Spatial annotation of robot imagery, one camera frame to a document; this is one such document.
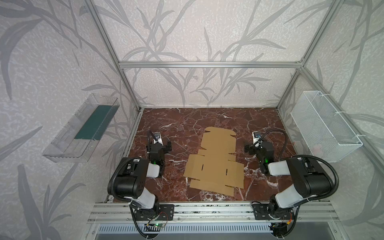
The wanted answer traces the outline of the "brown cardboard box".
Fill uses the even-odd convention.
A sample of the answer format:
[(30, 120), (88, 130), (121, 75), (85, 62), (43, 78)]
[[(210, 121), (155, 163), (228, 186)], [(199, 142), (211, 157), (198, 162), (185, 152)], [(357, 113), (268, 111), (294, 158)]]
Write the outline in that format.
[(189, 155), (184, 177), (190, 187), (230, 197), (235, 188), (244, 188), (244, 164), (236, 161), (236, 133), (232, 130), (207, 127), (201, 148)]

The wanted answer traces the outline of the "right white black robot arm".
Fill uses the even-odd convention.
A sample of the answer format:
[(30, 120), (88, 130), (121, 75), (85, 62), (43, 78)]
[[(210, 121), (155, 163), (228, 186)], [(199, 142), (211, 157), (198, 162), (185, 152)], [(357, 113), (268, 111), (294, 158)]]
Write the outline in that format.
[(336, 170), (326, 161), (312, 155), (295, 155), (274, 160), (275, 149), (267, 141), (245, 145), (245, 153), (255, 155), (266, 176), (290, 176), (293, 183), (284, 191), (270, 197), (268, 204), (254, 207), (256, 218), (286, 217), (293, 208), (304, 203), (332, 196), (340, 185)]

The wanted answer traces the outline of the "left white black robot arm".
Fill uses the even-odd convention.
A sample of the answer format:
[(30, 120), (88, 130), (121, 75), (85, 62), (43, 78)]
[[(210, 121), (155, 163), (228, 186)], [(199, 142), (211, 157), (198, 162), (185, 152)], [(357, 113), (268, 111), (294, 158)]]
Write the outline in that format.
[(145, 187), (147, 178), (160, 178), (165, 170), (165, 154), (172, 150), (172, 143), (153, 143), (147, 146), (149, 157), (122, 158), (113, 173), (108, 194), (115, 199), (128, 202), (137, 211), (157, 215), (160, 212), (158, 197)]

